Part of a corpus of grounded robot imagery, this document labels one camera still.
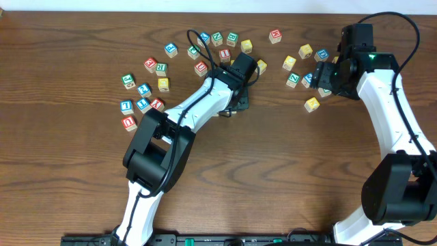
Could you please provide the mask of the blue 2 block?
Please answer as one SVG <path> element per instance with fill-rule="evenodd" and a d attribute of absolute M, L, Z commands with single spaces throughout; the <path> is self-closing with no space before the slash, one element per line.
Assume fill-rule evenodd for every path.
<path fill-rule="evenodd" d="M 149 98 L 152 95 L 151 89 L 146 83 L 140 85 L 137 91 L 142 98 Z"/>

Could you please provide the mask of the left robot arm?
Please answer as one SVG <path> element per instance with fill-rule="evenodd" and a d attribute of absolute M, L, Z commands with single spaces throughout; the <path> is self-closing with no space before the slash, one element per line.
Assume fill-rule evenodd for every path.
<path fill-rule="evenodd" d="M 112 245 L 144 245 L 164 193 L 184 171 L 197 131 L 214 115 L 238 104 L 257 70 L 257 62 L 240 53 L 230 66 L 209 71 L 202 86 L 178 106 L 147 111 L 124 155 L 129 196 Z"/>

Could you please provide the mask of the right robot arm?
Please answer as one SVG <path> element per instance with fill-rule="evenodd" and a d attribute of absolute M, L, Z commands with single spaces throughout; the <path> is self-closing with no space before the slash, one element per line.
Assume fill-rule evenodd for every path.
<path fill-rule="evenodd" d="M 361 100 L 380 147 L 381 162 L 365 181 L 361 206 L 333 227 L 341 245 L 368 245 L 374 238 L 436 217 L 436 149 L 408 104 L 391 53 L 373 44 L 373 27 L 344 27 L 335 63 L 320 61 L 311 86 Z"/>

